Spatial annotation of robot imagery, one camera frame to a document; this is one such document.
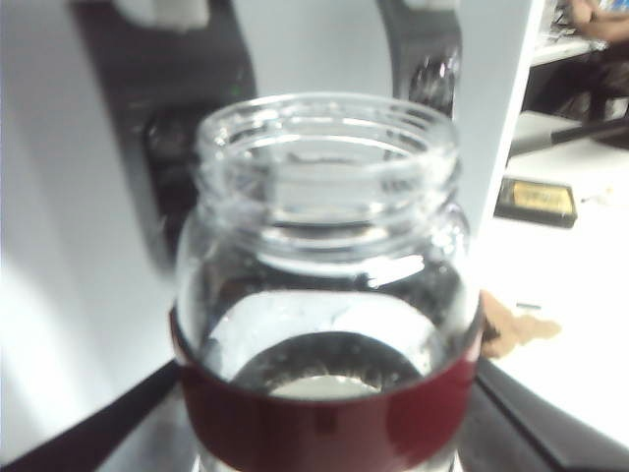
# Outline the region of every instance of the white wall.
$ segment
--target white wall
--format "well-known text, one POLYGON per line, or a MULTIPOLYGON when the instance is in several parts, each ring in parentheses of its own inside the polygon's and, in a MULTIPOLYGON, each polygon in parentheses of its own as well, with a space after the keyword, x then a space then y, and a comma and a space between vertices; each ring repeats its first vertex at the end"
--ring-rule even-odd
MULTIPOLYGON (((462 1, 460 201, 475 232, 497 192, 535 42, 527 31, 539 22, 534 16, 541 8, 532 5, 540 1, 462 1)), ((335 8, 345 8, 337 3, 335 8)), ((352 25, 358 38, 374 37, 364 34, 373 12, 366 8, 352 25)), ((292 13, 302 18, 293 24, 296 41, 312 36, 309 25, 330 25, 317 8, 305 18, 292 13)), ((260 30, 256 16, 248 18, 243 21, 252 22, 245 34, 251 41, 260 30)), ((170 358, 165 315, 174 287, 144 245, 121 157, 63 2, 5 0, 1 21, 0 460, 7 462, 81 421, 170 358)), ((332 22, 329 38, 338 37, 339 28, 332 22)), ((254 54, 254 66, 281 61, 290 68, 294 61, 298 69, 295 77, 262 74, 264 93, 286 91, 296 77, 306 81, 315 70, 349 67, 334 50, 328 57, 319 48, 302 49, 296 57, 294 44, 277 47, 279 56, 254 54)), ((390 93, 381 69, 390 70, 385 48, 361 40, 343 47, 358 51, 352 70, 364 66, 367 79, 356 91, 390 93)), ((325 84, 331 87, 344 89, 342 82, 325 84)))
POLYGON ((457 113, 463 176, 458 200, 475 237, 495 206, 543 2, 460 2, 463 64, 457 113))
POLYGON ((2 462, 172 356, 168 275, 144 247, 65 5, 2 2, 2 462))

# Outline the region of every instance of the jar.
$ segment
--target jar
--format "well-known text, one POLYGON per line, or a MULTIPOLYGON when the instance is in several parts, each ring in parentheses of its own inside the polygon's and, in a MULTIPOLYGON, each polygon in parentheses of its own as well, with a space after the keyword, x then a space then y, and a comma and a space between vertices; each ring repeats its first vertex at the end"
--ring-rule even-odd
POLYGON ((199 128, 171 327, 209 470, 449 470, 479 353, 454 128, 300 93, 199 128))

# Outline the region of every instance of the person's hand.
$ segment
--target person's hand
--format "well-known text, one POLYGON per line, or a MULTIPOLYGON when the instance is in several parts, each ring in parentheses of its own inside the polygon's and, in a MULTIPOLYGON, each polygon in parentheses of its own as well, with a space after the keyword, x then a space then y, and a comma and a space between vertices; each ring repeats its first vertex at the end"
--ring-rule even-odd
POLYGON ((594 10, 587 0, 570 0, 570 6, 572 8, 572 22, 575 25, 590 22, 594 10))

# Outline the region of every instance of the white surface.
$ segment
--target white surface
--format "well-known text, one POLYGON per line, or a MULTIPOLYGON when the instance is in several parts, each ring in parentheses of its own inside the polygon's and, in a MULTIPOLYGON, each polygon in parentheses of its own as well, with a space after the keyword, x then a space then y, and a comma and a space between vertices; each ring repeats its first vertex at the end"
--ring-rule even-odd
POLYGON ((2 2, 2 451, 61 433, 172 357, 144 246, 61 1, 2 2))
POLYGON ((539 66, 548 62, 559 61, 569 57, 579 56, 599 49, 596 41, 581 36, 564 36, 556 42, 550 40, 536 48, 531 66, 539 66))
MULTIPOLYGON (((575 125, 524 113, 516 135, 575 125)), ((559 323, 550 340, 517 347, 496 364, 541 397, 629 446, 629 151, 589 140, 511 160, 506 174, 572 186, 572 229, 493 219, 482 235, 482 282, 510 308, 542 307, 559 323), (614 187, 616 206, 582 198, 614 187)))

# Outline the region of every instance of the red band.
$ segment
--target red band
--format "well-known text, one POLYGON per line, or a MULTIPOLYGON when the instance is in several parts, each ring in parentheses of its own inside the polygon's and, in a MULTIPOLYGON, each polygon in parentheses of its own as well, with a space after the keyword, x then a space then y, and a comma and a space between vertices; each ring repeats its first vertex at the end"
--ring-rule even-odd
POLYGON ((390 393, 310 402, 249 393, 197 365, 173 337, 191 422, 217 458, 247 472, 400 471, 454 435, 474 381, 480 334, 446 369, 390 393))

